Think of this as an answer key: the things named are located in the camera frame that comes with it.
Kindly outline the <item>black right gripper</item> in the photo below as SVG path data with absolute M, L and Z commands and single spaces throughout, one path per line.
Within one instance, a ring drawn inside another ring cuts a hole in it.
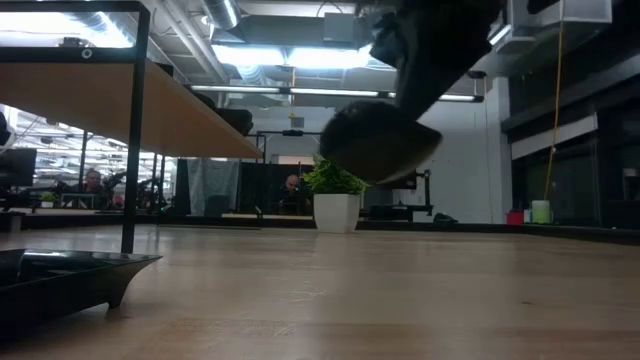
M 372 29 L 372 57 L 396 68 L 395 105 L 408 119 L 418 120 L 492 50 L 488 36 L 502 6 L 501 0 L 401 1 L 381 16 Z M 413 57 L 426 63 L 402 61 Z

